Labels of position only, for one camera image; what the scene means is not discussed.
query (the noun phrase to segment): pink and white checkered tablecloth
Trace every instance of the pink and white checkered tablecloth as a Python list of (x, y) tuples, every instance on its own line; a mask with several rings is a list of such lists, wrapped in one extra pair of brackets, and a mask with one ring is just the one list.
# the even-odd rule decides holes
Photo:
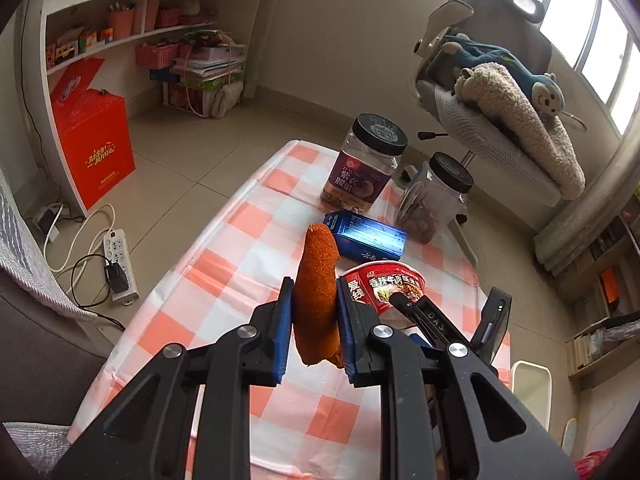
[[(165, 344), (213, 343), (277, 298), (282, 278), (296, 276), (307, 226), (330, 211), (319, 195), (336, 156), (291, 141), (229, 199), (140, 307), (87, 392), (70, 441)], [(389, 183), (369, 215), (392, 224), (400, 197)], [(470, 337), (486, 297), (449, 231), (427, 245), (407, 240), (401, 261), (424, 276), (431, 299)], [(508, 383), (508, 336), (494, 366)], [(379, 389), (353, 388), (328, 362), (303, 365), (293, 341), (283, 383), (252, 387), (250, 411), (254, 480), (378, 478)]]

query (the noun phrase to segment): stack of papers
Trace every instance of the stack of papers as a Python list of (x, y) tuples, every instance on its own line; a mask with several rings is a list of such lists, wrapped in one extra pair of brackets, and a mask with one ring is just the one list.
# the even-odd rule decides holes
[(231, 56), (214, 60), (188, 59), (185, 65), (184, 58), (177, 57), (171, 72), (181, 76), (186, 74), (187, 77), (209, 80), (238, 70), (245, 60), (246, 56)]

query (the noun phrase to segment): blue box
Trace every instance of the blue box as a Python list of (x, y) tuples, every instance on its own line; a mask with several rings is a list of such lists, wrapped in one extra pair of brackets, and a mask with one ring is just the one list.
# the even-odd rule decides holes
[(404, 250), (406, 233), (351, 211), (324, 216), (341, 256), (358, 263), (375, 260), (398, 261)]
[(164, 68), (150, 68), (149, 79), (151, 79), (151, 81), (160, 81), (162, 83), (179, 83), (180, 75), (171, 72), (170, 66), (166, 66)]

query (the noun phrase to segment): plastic jar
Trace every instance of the plastic jar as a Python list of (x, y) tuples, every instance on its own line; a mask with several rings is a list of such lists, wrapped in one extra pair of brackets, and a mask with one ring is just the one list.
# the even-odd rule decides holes
[(473, 177), (455, 158), (436, 152), (407, 187), (396, 224), (421, 243), (466, 210)]
[(404, 132), (388, 119), (360, 114), (353, 121), (321, 199), (330, 205), (366, 213), (398, 169), (407, 145)]

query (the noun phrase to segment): fried food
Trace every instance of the fried food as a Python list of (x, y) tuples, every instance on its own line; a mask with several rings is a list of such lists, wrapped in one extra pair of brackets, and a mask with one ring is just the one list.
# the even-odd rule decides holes
[(296, 348), (305, 365), (327, 359), (343, 368), (335, 301), (338, 259), (338, 247), (329, 228), (310, 225), (293, 287), (292, 310)]

